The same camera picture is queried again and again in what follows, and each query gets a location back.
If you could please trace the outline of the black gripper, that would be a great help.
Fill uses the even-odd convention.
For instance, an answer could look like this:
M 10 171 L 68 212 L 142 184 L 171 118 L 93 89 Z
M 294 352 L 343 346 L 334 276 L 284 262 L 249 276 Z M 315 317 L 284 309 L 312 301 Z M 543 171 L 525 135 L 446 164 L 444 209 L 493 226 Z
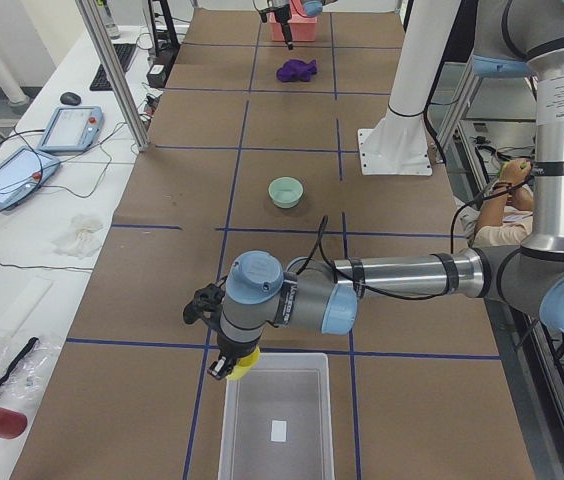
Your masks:
M 256 347 L 258 347 L 258 344 L 254 342 L 243 346 L 222 345 L 217 360 L 208 367 L 208 374 L 213 378 L 225 378 L 230 372 L 227 361 L 230 358 L 245 357 L 253 352 Z

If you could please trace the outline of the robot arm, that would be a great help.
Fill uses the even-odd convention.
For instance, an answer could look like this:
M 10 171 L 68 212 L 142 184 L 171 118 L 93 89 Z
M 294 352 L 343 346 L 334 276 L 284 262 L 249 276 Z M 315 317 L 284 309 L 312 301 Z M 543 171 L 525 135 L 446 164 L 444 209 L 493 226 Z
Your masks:
M 295 43 L 313 42 L 317 30 L 317 18 L 332 1 L 266 1 L 258 6 L 252 2 L 263 24 L 271 25 L 271 39 L 282 42 L 288 50 L 293 50 Z

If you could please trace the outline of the person's forearm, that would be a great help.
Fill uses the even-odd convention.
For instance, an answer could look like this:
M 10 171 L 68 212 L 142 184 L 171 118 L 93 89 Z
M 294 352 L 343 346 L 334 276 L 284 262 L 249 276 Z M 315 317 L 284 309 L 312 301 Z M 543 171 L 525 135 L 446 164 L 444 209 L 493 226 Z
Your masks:
M 475 223 L 475 235 L 486 228 L 503 226 L 506 208 L 512 201 L 512 195 L 509 192 L 511 187 L 512 185 L 506 182 L 495 184 L 490 199 L 486 199 L 481 206 Z

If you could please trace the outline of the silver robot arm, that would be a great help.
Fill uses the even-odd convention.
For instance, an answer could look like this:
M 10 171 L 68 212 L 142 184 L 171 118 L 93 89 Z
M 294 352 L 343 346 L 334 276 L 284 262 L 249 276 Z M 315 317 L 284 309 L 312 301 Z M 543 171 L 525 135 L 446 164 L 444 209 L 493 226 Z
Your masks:
M 421 257 L 332 261 L 320 244 L 288 265 L 264 251 L 233 263 L 196 294 L 217 335 L 217 379 L 258 356 L 266 326 L 350 332 L 368 293 L 423 301 L 460 293 L 505 303 L 564 334 L 564 1 L 486 1 L 478 8 L 473 65 L 484 77 L 534 75 L 537 147 L 512 160 L 479 194 L 471 246 Z

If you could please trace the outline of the person's raised hand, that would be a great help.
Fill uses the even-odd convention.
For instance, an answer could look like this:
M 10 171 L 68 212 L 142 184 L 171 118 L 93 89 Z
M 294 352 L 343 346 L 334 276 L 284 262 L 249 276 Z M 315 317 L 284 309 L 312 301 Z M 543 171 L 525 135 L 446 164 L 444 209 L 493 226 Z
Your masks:
M 501 168 L 499 180 L 512 186 L 527 180 L 532 170 L 532 162 L 525 158 L 512 159 Z

